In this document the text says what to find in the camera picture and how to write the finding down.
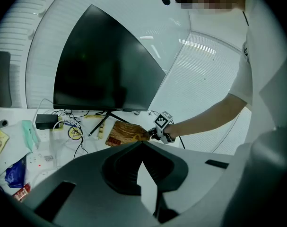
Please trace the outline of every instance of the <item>ceiling light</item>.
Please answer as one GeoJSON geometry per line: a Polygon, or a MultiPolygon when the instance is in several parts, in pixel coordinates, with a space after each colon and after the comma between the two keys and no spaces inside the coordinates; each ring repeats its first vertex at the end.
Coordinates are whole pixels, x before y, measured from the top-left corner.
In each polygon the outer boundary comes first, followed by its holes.
{"type": "Polygon", "coordinates": [[[188,41],[188,40],[179,40],[179,42],[180,42],[181,44],[190,45],[190,46],[196,47],[196,48],[198,48],[198,49],[207,51],[207,52],[209,52],[209,53],[216,54],[216,51],[215,51],[215,50],[210,49],[210,48],[208,48],[208,47],[206,47],[206,46],[203,46],[203,45],[201,45],[201,44],[197,44],[197,43],[194,43],[194,42],[190,42],[190,41],[188,41]]]}
{"type": "Polygon", "coordinates": [[[157,56],[159,59],[161,59],[161,57],[160,57],[158,51],[156,50],[156,47],[155,47],[153,44],[151,44],[151,46],[152,46],[154,52],[156,53],[156,56],[157,56]]]}
{"type": "Polygon", "coordinates": [[[153,36],[141,36],[139,39],[140,40],[153,40],[154,37],[153,36]]]}

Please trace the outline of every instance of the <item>red package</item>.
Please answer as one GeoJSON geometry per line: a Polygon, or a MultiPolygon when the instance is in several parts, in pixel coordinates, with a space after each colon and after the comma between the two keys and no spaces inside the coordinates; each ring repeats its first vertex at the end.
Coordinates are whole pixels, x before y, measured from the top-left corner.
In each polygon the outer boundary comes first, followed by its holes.
{"type": "Polygon", "coordinates": [[[14,195],[13,197],[15,199],[17,199],[18,201],[22,202],[24,200],[24,198],[28,195],[28,193],[31,191],[31,187],[30,185],[27,183],[26,185],[24,185],[23,188],[19,189],[14,195]]]}

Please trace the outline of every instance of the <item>blue plastic bag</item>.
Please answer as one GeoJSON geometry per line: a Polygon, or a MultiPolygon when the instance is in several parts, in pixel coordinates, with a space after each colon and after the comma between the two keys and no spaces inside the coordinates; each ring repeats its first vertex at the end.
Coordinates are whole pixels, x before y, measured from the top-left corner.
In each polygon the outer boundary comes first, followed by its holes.
{"type": "Polygon", "coordinates": [[[26,158],[23,157],[6,170],[5,180],[10,188],[21,188],[24,186],[25,174],[26,158]]]}

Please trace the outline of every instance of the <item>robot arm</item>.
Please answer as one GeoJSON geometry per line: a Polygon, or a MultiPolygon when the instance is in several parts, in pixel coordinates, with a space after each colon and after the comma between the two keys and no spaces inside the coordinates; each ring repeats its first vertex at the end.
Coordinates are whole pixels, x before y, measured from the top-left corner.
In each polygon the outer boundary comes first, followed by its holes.
{"type": "Polygon", "coordinates": [[[172,121],[173,117],[166,111],[160,113],[154,120],[155,128],[148,131],[149,135],[156,140],[161,140],[164,144],[173,143],[169,134],[164,133],[165,127],[172,121]]]}

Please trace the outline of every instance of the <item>monitor stand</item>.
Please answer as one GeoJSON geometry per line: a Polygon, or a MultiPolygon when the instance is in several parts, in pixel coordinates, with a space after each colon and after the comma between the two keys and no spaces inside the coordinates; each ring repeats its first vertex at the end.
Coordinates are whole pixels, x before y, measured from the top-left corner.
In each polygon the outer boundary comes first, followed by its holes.
{"type": "Polygon", "coordinates": [[[128,122],[125,121],[124,119],[122,119],[122,118],[116,116],[115,114],[113,114],[112,111],[107,111],[106,114],[105,114],[105,117],[104,117],[104,118],[102,119],[102,121],[90,132],[90,135],[92,135],[92,134],[100,127],[100,125],[102,125],[103,122],[106,121],[106,119],[107,119],[108,117],[110,117],[110,116],[112,116],[113,118],[118,119],[118,120],[120,120],[120,121],[122,121],[122,122],[128,123],[128,122]]]}

